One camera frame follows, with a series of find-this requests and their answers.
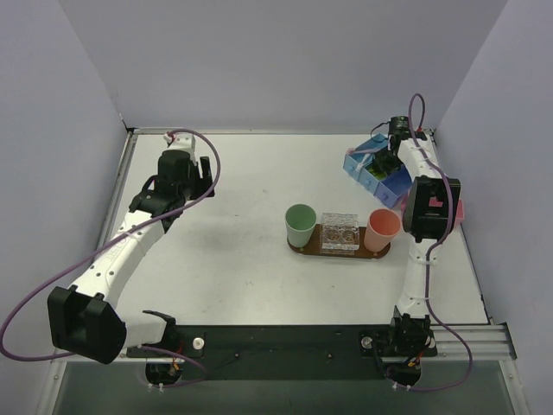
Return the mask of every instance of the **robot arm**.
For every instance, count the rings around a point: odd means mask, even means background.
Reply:
[[[389,151],[405,165],[413,180],[402,220],[404,231],[412,236],[407,272],[391,324],[391,343],[397,351],[409,355],[424,349],[431,336],[426,302],[427,266],[431,270],[437,263],[440,247],[434,248],[431,258],[427,258],[427,252],[447,230],[448,198],[442,176],[428,163],[438,165],[426,136],[418,132],[416,145],[407,118],[395,117],[390,120],[389,137]],[[448,182],[455,216],[461,184],[453,178],[448,178]]]
[[[133,316],[116,312],[130,276],[180,215],[155,221],[137,232],[133,227],[183,207],[213,183],[207,157],[200,159],[200,177],[193,137],[171,137],[168,143],[168,150],[159,158],[157,175],[134,197],[113,237],[121,240],[101,253],[68,289],[56,287],[49,295],[50,330],[57,348],[110,363],[122,348],[160,342],[168,325],[175,324],[172,317],[154,311]]]

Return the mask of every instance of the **blue box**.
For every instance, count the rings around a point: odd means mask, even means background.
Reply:
[[[383,134],[377,134],[373,138],[369,138],[367,141],[362,143],[360,146],[355,147],[355,150],[372,150],[372,149],[383,149],[386,145],[388,145],[388,142],[386,141],[386,136]],[[365,157],[365,154],[346,154],[344,157],[344,170],[347,172],[348,175],[350,175],[356,182],[359,181],[359,175],[361,174],[361,171],[363,171],[363,167],[365,167],[367,164],[369,164],[372,159],[374,158],[373,155],[370,155],[364,162],[364,165],[361,169],[358,169],[359,163],[363,160],[363,157]]]
[[[378,183],[377,189],[374,195],[377,199],[382,201],[384,205],[392,209],[396,206],[411,188],[413,181],[407,172],[405,166],[401,166],[401,169]]]
[[[386,147],[386,145],[388,145],[386,137],[382,134],[378,134],[362,143],[359,147],[356,147],[355,150],[381,150]],[[405,197],[405,195],[407,195],[412,185],[412,180],[407,169],[402,165],[399,171],[379,180],[368,171],[368,167],[371,165],[374,155],[370,155],[363,162],[361,169],[359,169],[359,163],[361,163],[364,156],[365,154],[346,154],[344,158],[344,170],[356,182],[359,182],[365,189],[379,199],[387,208],[393,208]]]

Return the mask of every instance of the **white table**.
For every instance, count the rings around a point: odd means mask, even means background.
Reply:
[[[186,211],[144,258],[118,311],[157,310],[178,324],[389,323],[401,293],[410,236],[378,260],[306,257],[286,243],[284,213],[296,203],[358,214],[382,205],[342,169],[359,135],[209,135],[222,160],[216,195]],[[166,143],[138,137],[117,210],[156,173]],[[209,155],[198,140],[197,156]],[[460,230],[444,244],[431,301],[444,322],[487,323]]]

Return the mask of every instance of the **gray wall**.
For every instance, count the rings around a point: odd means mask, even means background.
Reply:
[[[127,125],[436,126],[506,0],[60,0]]]
[[[40,282],[95,246],[125,138],[105,86],[55,0],[0,13],[0,321]],[[46,296],[7,346],[52,352]],[[35,412],[47,363],[0,356],[0,413]]]
[[[551,413],[553,3],[510,0],[438,128],[463,184],[484,299],[507,321],[533,413]]]

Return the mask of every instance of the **orange cup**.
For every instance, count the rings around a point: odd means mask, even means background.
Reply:
[[[388,209],[375,210],[369,216],[363,244],[369,251],[380,252],[399,233],[399,229],[399,216]]]

